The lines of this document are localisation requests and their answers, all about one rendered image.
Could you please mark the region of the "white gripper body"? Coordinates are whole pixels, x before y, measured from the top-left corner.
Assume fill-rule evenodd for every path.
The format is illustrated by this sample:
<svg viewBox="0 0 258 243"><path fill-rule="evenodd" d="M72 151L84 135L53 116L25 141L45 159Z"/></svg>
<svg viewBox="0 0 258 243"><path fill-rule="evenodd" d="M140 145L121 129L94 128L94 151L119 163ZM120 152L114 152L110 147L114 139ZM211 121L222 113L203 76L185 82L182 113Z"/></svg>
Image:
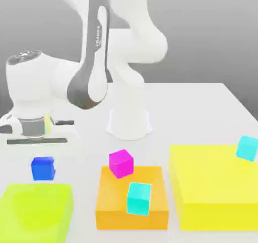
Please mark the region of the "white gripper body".
<svg viewBox="0 0 258 243"><path fill-rule="evenodd" d="M76 136L28 139L0 134L2 156L68 156L78 151L79 140Z"/></svg>

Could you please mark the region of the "large orange box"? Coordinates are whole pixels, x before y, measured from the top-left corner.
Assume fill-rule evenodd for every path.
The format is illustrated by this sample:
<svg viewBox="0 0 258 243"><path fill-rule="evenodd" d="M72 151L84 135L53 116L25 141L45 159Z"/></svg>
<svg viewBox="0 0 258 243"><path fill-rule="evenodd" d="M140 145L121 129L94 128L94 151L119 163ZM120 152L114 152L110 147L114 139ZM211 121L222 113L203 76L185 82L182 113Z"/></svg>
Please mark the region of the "large orange box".
<svg viewBox="0 0 258 243"><path fill-rule="evenodd" d="M127 194L130 183L151 185L149 215L128 214ZM136 166L134 173L117 179L103 166L96 201L97 229L160 229L168 227L169 207L160 166Z"/></svg>

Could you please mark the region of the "large yellow box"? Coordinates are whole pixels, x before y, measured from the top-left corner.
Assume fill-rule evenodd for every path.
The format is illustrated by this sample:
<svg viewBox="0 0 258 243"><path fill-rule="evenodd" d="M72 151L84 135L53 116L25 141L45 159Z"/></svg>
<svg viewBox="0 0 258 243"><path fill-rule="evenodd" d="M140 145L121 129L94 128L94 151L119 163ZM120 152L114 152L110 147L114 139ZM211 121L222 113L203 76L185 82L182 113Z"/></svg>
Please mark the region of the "large yellow box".
<svg viewBox="0 0 258 243"><path fill-rule="evenodd" d="M169 175L183 231L258 231L258 163L235 145L172 145Z"/></svg>

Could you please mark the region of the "small light cyan cube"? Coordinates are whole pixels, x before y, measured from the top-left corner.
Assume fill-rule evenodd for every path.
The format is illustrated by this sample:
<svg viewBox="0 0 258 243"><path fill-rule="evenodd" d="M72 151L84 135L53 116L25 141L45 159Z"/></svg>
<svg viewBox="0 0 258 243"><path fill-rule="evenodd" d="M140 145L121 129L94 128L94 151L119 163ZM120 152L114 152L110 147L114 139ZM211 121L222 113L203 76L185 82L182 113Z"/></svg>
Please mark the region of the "small light cyan cube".
<svg viewBox="0 0 258 243"><path fill-rule="evenodd" d="M244 160L254 162L258 153L258 139L250 136L242 136L239 140L236 156Z"/></svg>

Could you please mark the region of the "small turquoise cube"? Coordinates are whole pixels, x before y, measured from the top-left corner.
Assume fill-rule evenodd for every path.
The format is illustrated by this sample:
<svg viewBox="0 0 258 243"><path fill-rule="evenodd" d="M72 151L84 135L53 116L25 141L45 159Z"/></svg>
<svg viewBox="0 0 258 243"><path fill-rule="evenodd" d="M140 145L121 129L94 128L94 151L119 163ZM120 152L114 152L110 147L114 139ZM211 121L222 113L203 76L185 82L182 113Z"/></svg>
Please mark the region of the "small turquoise cube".
<svg viewBox="0 0 258 243"><path fill-rule="evenodd" d="M151 184L130 183L126 198L126 211L128 214L149 215L151 189Z"/></svg>

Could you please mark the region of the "small magenta cube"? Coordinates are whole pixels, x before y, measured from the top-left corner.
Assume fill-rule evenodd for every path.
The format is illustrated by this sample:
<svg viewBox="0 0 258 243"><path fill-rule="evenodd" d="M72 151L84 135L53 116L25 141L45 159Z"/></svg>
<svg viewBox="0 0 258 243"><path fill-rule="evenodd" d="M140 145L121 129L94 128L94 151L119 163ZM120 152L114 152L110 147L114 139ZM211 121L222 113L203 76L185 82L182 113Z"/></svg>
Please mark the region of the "small magenta cube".
<svg viewBox="0 0 258 243"><path fill-rule="evenodd" d="M134 172L134 158L125 150L109 154L109 169L117 179Z"/></svg>

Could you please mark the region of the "large lime box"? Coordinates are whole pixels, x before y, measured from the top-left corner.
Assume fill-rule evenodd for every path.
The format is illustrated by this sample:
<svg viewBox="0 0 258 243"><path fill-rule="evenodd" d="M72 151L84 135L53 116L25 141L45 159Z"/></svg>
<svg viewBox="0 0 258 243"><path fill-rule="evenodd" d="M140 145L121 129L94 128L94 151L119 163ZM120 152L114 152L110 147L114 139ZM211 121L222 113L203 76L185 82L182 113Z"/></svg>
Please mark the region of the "large lime box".
<svg viewBox="0 0 258 243"><path fill-rule="evenodd" d="M71 184L10 184L0 197L0 243L66 243Z"/></svg>

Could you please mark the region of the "small blue cube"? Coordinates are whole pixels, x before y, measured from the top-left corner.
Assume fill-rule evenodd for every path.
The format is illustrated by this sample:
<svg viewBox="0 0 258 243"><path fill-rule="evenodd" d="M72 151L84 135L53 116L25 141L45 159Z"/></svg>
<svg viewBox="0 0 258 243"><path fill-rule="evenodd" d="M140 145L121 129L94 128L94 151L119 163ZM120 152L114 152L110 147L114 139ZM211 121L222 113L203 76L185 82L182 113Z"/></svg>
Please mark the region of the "small blue cube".
<svg viewBox="0 0 258 243"><path fill-rule="evenodd" d="M31 162L31 170L34 180L53 180L56 172L54 158L35 157Z"/></svg>

